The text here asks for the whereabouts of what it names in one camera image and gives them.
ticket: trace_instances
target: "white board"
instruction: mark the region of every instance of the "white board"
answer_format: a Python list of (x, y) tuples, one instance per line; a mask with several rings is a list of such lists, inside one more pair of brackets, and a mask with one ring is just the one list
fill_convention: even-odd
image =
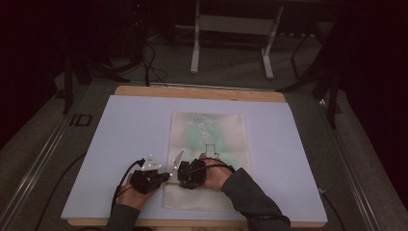
[[(149, 155), (165, 164), (173, 112), (244, 115), (255, 181), (291, 221), (327, 222), (288, 104), (117, 95), (108, 101), (62, 218), (108, 218), (129, 165)], [(237, 212), (171, 210), (163, 203), (161, 187), (140, 219), (244, 220)]]

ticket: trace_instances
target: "paper sheet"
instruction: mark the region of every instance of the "paper sheet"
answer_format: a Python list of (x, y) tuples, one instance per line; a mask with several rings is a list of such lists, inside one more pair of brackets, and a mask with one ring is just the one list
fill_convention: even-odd
[[(219, 157), (234, 169), (252, 172), (243, 115), (173, 113), (167, 171), (173, 159), (186, 148), (183, 161), (198, 159), (201, 153)], [(166, 185), (165, 207), (197, 211), (232, 211), (232, 203), (223, 192), (206, 189), (187, 190)]]

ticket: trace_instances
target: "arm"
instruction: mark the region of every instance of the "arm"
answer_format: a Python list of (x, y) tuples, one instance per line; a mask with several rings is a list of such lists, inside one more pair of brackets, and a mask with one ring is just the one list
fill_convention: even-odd
[(276, 203), (243, 168), (225, 181), (222, 191), (231, 199), (234, 209), (246, 216), (249, 230), (290, 229), (289, 219), (282, 216)]
[(132, 174), (129, 174), (127, 183), (121, 187), (121, 192), (105, 226), (105, 231), (132, 231), (144, 203), (155, 192), (147, 194), (137, 192), (129, 183), (131, 177)]
[[(202, 154), (207, 166), (219, 164), (217, 160), (207, 159)], [(243, 168), (232, 173), (226, 167), (207, 168), (204, 187), (223, 191), (232, 201), (234, 209), (242, 213), (249, 230), (290, 230), (290, 221), (282, 216), (279, 207), (252, 180)]]

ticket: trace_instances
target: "metal leg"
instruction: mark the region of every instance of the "metal leg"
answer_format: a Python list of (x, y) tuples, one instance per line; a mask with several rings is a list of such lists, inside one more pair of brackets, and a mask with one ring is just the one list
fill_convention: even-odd
[(279, 25), (280, 18), (282, 16), (282, 12), (283, 12), (283, 7), (281, 6), (279, 7), (279, 10), (270, 28), (268, 44), (266, 47), (261, 49), (261, 55), (262, 55), (262, 60), (264, 62), (264, 69), (265, 69), (265, 74), (267, 76), (267, 79), (273, 78), (272, 67), (270, 65), (270, 59), (269, 59), (269, 51), (270, 51), (270, 47), (272, 46), (273, 39), (275, 39), (276, 31), (278, 29), (278, 25)]
[(296, 63), (294, 62), (294, 54), (299, 50), (300, 46), (303, 44), (303, 42), (306, 40), (308, 36), (305, 35), (305, 37), (302, 39), (302, 41), (297, 45), (296, 49), (293, 51), (292, 56), (291, 56), (291, 61), (292, 61), (292, 66), (294, 70), (294, 75), (296, 76), (296, 79), (299, 79), (299, 74), (297, 73), (297, 68), (296, 68)]
[(191, 74), (198, 72), (198, 61), (200, 58), (200, 0), (195, 1), (195, 27), (194, 27), (194, 48), (192, 50)]

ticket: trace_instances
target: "wooden table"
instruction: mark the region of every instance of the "wooden table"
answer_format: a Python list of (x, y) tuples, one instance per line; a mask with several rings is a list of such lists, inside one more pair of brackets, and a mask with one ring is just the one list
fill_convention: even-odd
[[(115, 91), (115, 96), (120, 95), (120, 96), (147, 96), (147, 97), (152, 97), (152, 98), (175, 98), (175, 99), (180, 99), (180, 98), (188, 98), (188, 99), (214, 99), (215, 101), (223, 101), (224, 103), (228, 103), (225, 102), (225, 100), (231, 100), (231, 101), (241, 101), (242, 103), (244, 102), (248, 102), (248, 104), (253, 104), (253, 103), (260, 103), (260, 102), (265, 102), (265, 103), (282, 103), (284, 105), (286, 104), (286, 100), (285, 97), (283, 96), (283, 94), (278, 93), (278, 92), (265, 92), (265, 91), (249, 91), (249, 90), (211, 90), (211, 89), (176, 89), (176, 88), (154, 88), (154, 87), (131, 87), (131, 86), (122, 86), (122, 87), (118, 87)], [(107, 109), (105, 110), (101, 121), (98, 125), (98, 129), (103, 129), (103, 125), (106, 125), (107, 123), (107, 119), (106, 119), (106, 112)], [(63, 211), (63, 215), (62, 218), (67, 219), (67, 221), (71, 224), (71, 225), (75, 225), (75, 226), (103, 226), (106, 224), (107, 222), (107, 215), (96, 215), (96, 217), (100, 217), (100, 218), (84, 218), (86, 216), (81, 216), (78, 215), (77, 213), (82, 213), (84, 212), (84, 209), (88, 209), (88, 206), (86, 205), (87, 201), (90, 199), (93, 199), (94, 196), (93, 195), (88, 195), (87, 191), (90, 192), (100, 192), (100, 193), (106, 193), (106, 191), (114, 191), (115, 190), (115, 184), (117, 184), (119, 178), (121, 176), (119, 176), (120, 174), (123, 174), (123, 171), (125, 170), (125, 168), (128, 167), (129, 164), (129, 160), (125, 161), (125, 164), (123, 164), (123, 167), (118, 167), (119, 170), (115, 173), (110, 173), (108, 175), (105, 176), (100, 176), (100, 174), (103, 174), (105, 171), (109, 171), (108, 168), (110, 167), (106, 167), (106, 165), (111, 165), (113, 163), (120, 165), (120, 159), (118, 158), (118, 154), (117, 153), (123, 153), (125, 152), (125, 150), (120, 150), (123, 147), (123, 145), (118, 145), (116, 142), (112, 142), (109, 143), (107, 146), (104, 146), (102, 148), (100, 148), (101, 145), (105, 145), (106, 142), (111, 141), (102, 141), (99, 144), (97, 143), (97, 141), (95, 140), (100, 140), (100, 136), (102, 135), (102, 137), (105, 136), (109, 136), (109, 133), (111, 133), (111, 130), (116, 129), (114, 127), (112, 127), (112, 123), (110, 125), (111, 127), (106, 133), (101, 132), (101, 131), (96, 131), (95, 132), (95, 136), (94, 136), (94, 140), (92, 141), (92, 144), (90, 145), (89, 148), (89, 153), (87, 154), (87, 157), (81, 167), (81, 170), (78, 174), (78, 178), (75, 182), (75, 185), (73, 187), (73, 190), (71, 192), (71, 195), (65, 205), (64, 211)], [(253, 134), (251, 134), (250, 129), (247, 129), (248, 131), (248, 137), (249, 138), (253, 138)], [(155, 136), (155, 140), (157, 141), (157, 144), (160, 145), (159, 141), (162, 141), (165, 137), (168, 137), (168, 134), (166, 133), (167, 131), (164, 131), (162, 133), (157, 133), (157, 134), (161, 134), (160, 136), (163, 136), (163, 138), (161, 137), (157, 137)], [(133, 132), (126, 134), (125, 131), (123, 131), (123, 138), (122, 137), (118, 137), (115, 136), (117, 138), (117, 140), (126, 140), (126, 137), (128, 138), (129, 136), (133, 136)], [(294, 143), (294, 145), (300, 145), (299, 148), (301, 148), (303, 150), (300, 138), (298, 137), (296, 138), (296, 142)], [(256, 141), (254, 141), (252, 144), (257, 144), (257, 142), (259, 142), (258, 139)], [(265, 156), (265, 154), (263, 154), (264, 156), (262, 156), (262, 159), (260, 158), (260, 154), (257, 154), (257, 148), (258, 147), (253, 147), (251, 149), (251, 155), (252, 155), (252, 164), (254, 167), (258, 167), (259, 165), (261, 165), (259, 162), (264, 163), (264, 162), (271, 162), (271, 158), (272, 157), (268, 157)], [(142, 152), (142, 147), (139, 145), (138, 148), (135, 149), (140, 149), (140, 151)], [(105, 159), (109, 159), (112, 158), (113, 154), (112, 152), (116, 152), (115, 157), (113, 159), (111, 159), (110, 161), (107, 160), (104, 163), (101, 163), (101, 165), (103, 166), (103, 168), (105, 169), (100, 169), (99, 166), (95, 166), (94, 163), (95, 162), (100, 162), (100, 160), (105, 160)], [(100, 154), (100, 152), (107, 152), (105, 155), (102, 156), (98, 156)], [(301, 163), (306, 171), (306, 174), (303, 172), (300, 175), (298, 175), (298, 177), (303, 177), (304, 175), (308, 175), (307, 179), (310, 180), (310, 184), (309, 186), (306, 186), (306, 188), (309, 187), (308, 189), (288, 189), (287, 192), (277, 192), (279, 191), (279, 189), (274, 189), (274, 191), (276, 191), (277, 193), (275, 194), (275, 196), (273, 196), (272, 198), (276, 198), (279, 197), (279, 193), (282, 194), (283, 197), (287, 197), (286, 199), (284, 199), (285, 201), (288, 202), (282, 202), (282, 199), (277, 198), (278, 200), (276, 201), (278, 203), (278, 205), (281, 207), (281, 209), (283, 210), (283, 212), (285, 213), (285, 210), (292, 210), (292, 211), (297, 211), (298, 207), (303, 207), (303, 205), (301, 204), (294, 204), (292, 205), (291, 209), (287, 208), (287, 204), (290, 204), (291, 201), (293, 200), (299, 200), (300, 198), (298, 198), (297, 195), (293, 196), (293, 198), (288, 198), (289, 194), (293, 194), (293, 193), (298, 193), (300, 196), (303, 196), (303, 194), (309, 194), (311, 197), (313, 197), (314, 199), (316, 199), (315, 204), (312, 205), (312, 207), (318, 208), (318, 211), (321, 211), (320, 215), (318, 215), (317, 217), (323, 217), (322, 220), (293, 220), (292, 222), (292, 227), (322, 227), (327, 220), (325, 217), (325, 212), (324, 212), (324, 208), (322, 207), (322, 203), (321, 200), (319, 198), (319, 193), (318, 193), (318, 189), (315, 190), (315, 186), (316, 183), (314, 181), (314, 177), (311, 173), (309, 164), (307, 162), (306, 156), (303, 153), (300, 153), (300, 155), (298, 156), (294, 156), (296, 158), (296, 165), (298, 165), (299, 163)], [(162, 158), (159, 159), (158, 161), (162, 162), (163, 160), (166, 160), (166, 157), (160, 157)], [(293, 163), (293, 157), (289, 160), (287, 160), (287, 163)], [(267, 167), (260, 167), (260, 169), (262, 170), (262, 174), (261, 175), (265, 175), (266, 171), (269, 171), (269, 169), (266, 169)], [(77, 183), (81, 184), (80, 181), (84, 181), (84, 177), (83, 175), (87, 173), (87, 171), (92, 171), (92, 170), (98, 170), (99, 172), (94, 173), (95, 175), (97, 175), (97, 177), (103, 177), (103, 182), (105, 184), (105, 182), (113, 182), (112, 184), (109, 184), (110, 186), (108, 187), (109, 189), (105, 189), (105, 188), (101, 188), (98, 189), (98, 182), (96, 182), (95, 186), (92, 186), (92, 191), (90, 189), (89, 186), (89, 181), (93, 182), (93, 179), (87, 179), (85, 180), (85, 182), (87, 183), (83, 183), (82, 186), (76, 186)], [(277, 184), (279, 185), (276, 180), (274, 179), (274, 177), (276, 177), (277, 172), (273, 172), (273, 170), (270, 173), (270, 176), (268, 177), (268, 179), (266, 179), (264, 177), (264, 179), (260, 179), (259, 181), (256, 179), (257, 183), (260, 184), (260, 186), (264, 189), (264, 191), (268, 194), (272, 194), (272, 192), (268, 189), (268, 187), (264, 187), (265, 182), (269, 182), (269, 181), (275, 181), (275, 183), (273, 184)], [(105, 201), (110, 201), (111, 199), (109, 198), (110, 194), (106, 193), (105, 195), (101, 195), (103, 196), (102, 200)], [(309, 203), (308, 202), (308, 198), (303, 198), (301, 199), (300, 203)], [(205, 212), (203, 214), (199, 214), (201, 212), (196, 212), (196, 211), (180, 211), (180, 210), (170, 210), (170, 209), (166, 209), (166, 208), (162, 208), (163, 207), (163, 192), (158, 191), (156, 192), (152, 198), (150, 198), (150, 200), (147, 202), (146, 206), (144, 207), (142, 213), (140, 214), (140, 218), (138, 219), (136, 226), (190, 226), (190, 227), (246, 227), (246, 221), (244, 219), (244, 217), (242, 217), (239, 213), (236, 212), (230, 212), (232, 214), (229, 213), (220, 213), (220, 212)], [(90, 213), (94, 213), (93, 208), (89, 208)], [(162, 213), (162, 215), (160, 216), (160, 218), (147, 218), (149, 216), (154, 217), (153, 215), (156, 215), (157, 213)], [(306, 215), (306, 217), (310, 216), (310, 213), (308, 211), (305, 211), (304, 214)]]

